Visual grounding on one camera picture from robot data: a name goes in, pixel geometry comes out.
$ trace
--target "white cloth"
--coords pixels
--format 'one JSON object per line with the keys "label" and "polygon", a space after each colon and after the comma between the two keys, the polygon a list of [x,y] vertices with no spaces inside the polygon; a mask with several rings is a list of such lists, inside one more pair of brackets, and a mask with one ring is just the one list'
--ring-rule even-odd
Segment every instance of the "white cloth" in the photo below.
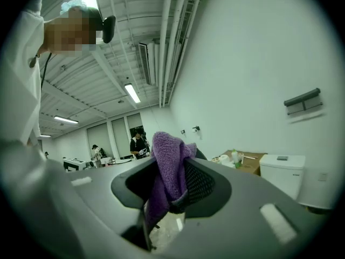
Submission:
{"label": "white cloth", "polygon": [[100,148],[97,147],[96,149],[94,149],[95,151],[95,155],[94,155],[94,158],[97,159],[97,160],[100,160],[101,159],[101,153],[100,153]]}
{"label": "white cloth", "polygon": [[0,138],[26,144],[30,133],[40,136],[40,70],[35,57],[44,40],[43,17],[22,11],[8,35],[0,59]]}

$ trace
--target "air vent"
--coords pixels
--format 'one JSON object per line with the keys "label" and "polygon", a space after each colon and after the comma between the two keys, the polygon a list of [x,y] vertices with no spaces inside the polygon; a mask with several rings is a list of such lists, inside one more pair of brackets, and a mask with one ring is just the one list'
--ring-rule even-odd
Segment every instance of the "air vent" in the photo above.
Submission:
{"label": "air vent", "polygon": [[139,43],[139,55],[146,83],[156,85],[154,42],[151,40]]}

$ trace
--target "person in black clothing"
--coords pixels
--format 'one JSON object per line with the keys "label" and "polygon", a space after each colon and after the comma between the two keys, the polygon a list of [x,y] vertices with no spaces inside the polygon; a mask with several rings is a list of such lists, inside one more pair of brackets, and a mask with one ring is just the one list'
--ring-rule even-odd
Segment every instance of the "person in black clothing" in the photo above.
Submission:
{"label": "person in black clothing", "polygon": [[135,136],[130,140],[130,153],[134,154],[137,159],[143,154],[140,151],[147,148],[146,141],[141,137],[140,131],[135,131]]}

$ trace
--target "white appliance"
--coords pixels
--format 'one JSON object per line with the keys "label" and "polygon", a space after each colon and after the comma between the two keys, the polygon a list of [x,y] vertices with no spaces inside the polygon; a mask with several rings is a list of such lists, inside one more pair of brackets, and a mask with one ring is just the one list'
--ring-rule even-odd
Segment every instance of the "white appliance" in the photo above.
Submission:
{"label": "white appliance", "polygon": [[279,155],[265,154],[260,159],[261,177],[282,190],[294,200],[299,194],[306,157],[288,155],[287,160],[278,160]]}
{"label": "white appliance", "polygon": [[86,161],[72,158],[64,158],[66,172],[82,171],[86,167]]}

